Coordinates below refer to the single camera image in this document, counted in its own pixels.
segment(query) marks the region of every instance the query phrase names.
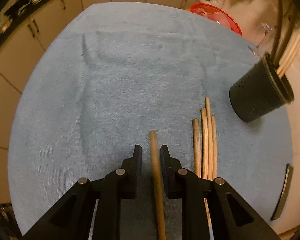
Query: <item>blue tablecloth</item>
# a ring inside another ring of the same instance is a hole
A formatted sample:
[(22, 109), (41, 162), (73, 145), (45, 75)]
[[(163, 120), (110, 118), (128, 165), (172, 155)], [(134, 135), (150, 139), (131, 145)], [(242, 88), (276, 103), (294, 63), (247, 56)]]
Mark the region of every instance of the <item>blue tablecloth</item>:
[[(21, 96), (9, 186), (24, 234), (80, 177), (100, 179), (143, 148), (137, 200), (122, 201), (121, 239), (156, 239), (148, 134), (193, 169), (192, 119), (205, 97), (217, 119), (218, 176), (267, 221), (292, 160), (286, 108), (242, 122), (230, 86), (256, 62), (241, 36), (201, 16), (146, 3), (84, 10), (55, 39)], [(164, 200), (181, 239), (181, 200)]]

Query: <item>red rim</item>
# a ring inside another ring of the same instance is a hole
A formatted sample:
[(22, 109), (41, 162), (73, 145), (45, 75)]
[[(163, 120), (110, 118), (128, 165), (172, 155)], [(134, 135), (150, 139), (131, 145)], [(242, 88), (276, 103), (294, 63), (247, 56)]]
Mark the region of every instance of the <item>red rim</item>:
[(201, 2), (199, 2), (199, 3), (195, 3), (195, 4), (191, 5), (190, 11), (191, 11), (192, 13), (195, 13), (195, 12), (194, 12), (194, 9), (196, 9), (199, 5), (204, 5), (204, 6), (207, 6), (207, 7), (212, 7), (212, 8), (214, 8), (214, 9), (216, 9), (217, 11), (220, 11), (220, 12), (222, 12), (223, 14), (225, 14), (227, 17), (229, 17), (229, 18), (232, 20), (232, 22), (233, 22), (233, 23), (235, 24), (235, 26), (238, 28), (238, 34), (242, 36), (242, 31), (241, 31), (239, 25), (235, 22), (235, 20), (234, 20), (230, 15), (228, 15), (225, 11), (219, 9), (218, 7), (215, 7), (215, 6), (210, 5), (210, 4), (207, 4), (207, 3), (201, 3)]

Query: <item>black cup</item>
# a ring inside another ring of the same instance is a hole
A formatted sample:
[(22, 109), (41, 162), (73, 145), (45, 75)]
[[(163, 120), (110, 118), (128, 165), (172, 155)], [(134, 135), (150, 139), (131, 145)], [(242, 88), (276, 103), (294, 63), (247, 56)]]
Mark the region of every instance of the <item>black cup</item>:
[(232, 85), (229, 97), (235, 113), (245, 122), (294, 101), (287, 77), (278, 77), (268, 53)]

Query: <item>red basket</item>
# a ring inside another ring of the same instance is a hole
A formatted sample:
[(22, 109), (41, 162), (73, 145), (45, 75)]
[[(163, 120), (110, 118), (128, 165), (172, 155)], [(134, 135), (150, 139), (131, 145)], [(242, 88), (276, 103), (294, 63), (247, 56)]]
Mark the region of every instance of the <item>red basket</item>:
[(204, 9), (205, 12), (211, 13), (211, 14), (216, 13), (216, 12), (223, 13), (225, 15), (226, 19), (228, 20), (229, 24), (230, 24), (231, 30), (233, 30), (234, 32), (236, 32), (236, 33), (238, 33), (239, 35), (242, 36), (242, 31), (241, 31), (239, 25), (234, 21), (234, 19), (231, 18), (230, 15), (228, 15), (223, 10), (221, 10), (221, 9), (219, 9), (219, 8), (213, 6), (213, 5), (206, 4), (206, 3), (195, 3), (190, 7), (190, 11), (192, 13), (199, 14), (196, 9)]

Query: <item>silver rivet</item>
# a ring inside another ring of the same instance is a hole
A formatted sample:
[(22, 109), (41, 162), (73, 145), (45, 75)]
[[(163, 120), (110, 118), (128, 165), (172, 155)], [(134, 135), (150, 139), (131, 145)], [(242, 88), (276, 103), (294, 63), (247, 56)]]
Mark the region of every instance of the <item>silver rivet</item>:
[(223, 185), (225, 183), (225, 180), (223, 178), (216, 178), (215, 182), (219, 185)]
[(78, 179), (78, 183), (81, 184), (81, 185), (86, 184), (87, 181), (88, 181), (88, 179), (85, 178), (85, 177), (82, 177), (82, 178)]
[(180, 175), (186, 175), (186, 174), (188, 173), (188, 171), (187, 171), (186, 169), (182, 168), (182, 169), (179, 169), (179, 170), (178, 170), (178, 173), (179, 173)]
[(116, 173), (117, 175), (123, 175), (123, 174), (126, 173), (126, 171), (125, 171), (125, 169), (117, 169), (117, 170), (115, 171), (115, 173)]

